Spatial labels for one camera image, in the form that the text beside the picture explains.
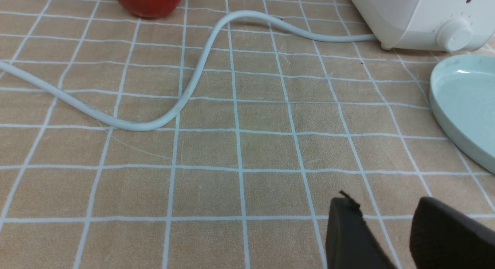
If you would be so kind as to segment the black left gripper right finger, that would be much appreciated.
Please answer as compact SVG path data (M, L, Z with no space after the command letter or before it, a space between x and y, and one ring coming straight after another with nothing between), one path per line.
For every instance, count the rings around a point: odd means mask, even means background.
M495 232L436 198L422 197L410 253L418 269L493 269Z

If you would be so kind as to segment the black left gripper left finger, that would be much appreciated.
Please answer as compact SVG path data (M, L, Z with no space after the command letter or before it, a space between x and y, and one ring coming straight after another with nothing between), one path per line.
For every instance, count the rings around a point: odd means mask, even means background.
M325 253L329 269L395 269L364 220L360 204L339 191L329 206Z

